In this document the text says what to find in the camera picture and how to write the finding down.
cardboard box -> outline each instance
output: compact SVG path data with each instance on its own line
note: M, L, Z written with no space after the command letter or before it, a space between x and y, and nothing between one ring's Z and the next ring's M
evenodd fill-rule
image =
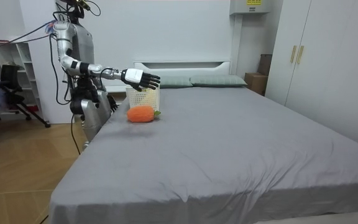
M245 81L247 83L247 88L264 96L267 86L267 75L263 75L259 72L257 73L246 73Z
M262 54L260 55L260 62L258 67L258 72L262 75L269 75L270 66L272 65L272 54Z

plastic basket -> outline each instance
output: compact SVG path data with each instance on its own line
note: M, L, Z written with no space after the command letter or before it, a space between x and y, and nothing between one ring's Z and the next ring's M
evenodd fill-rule
M126 87L127 98L131 108L135 106L151 106L155 111L160 110L160 88L152 90L145 88L142 91L137 91L130 85Z

pillow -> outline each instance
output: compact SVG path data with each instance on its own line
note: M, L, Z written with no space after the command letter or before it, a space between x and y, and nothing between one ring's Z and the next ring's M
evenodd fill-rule
M190 77L167 76L161 77L160 88L187 88L193 87Z
M193 86L242 87L247 84L237 75L196 75L190 78Z

orange carrot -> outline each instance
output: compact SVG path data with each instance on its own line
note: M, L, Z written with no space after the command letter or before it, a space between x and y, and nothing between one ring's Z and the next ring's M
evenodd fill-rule
M151 106L135 106L128 110L127 117L130 122L143 123L154 120L154 116L160 114Z

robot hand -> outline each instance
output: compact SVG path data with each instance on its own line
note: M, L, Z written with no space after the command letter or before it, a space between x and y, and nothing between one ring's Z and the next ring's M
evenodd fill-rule
M143 72L140 69L128 68L121 72L121 80L137 91L142 91L140 87L155 90L160 83L160 77Z

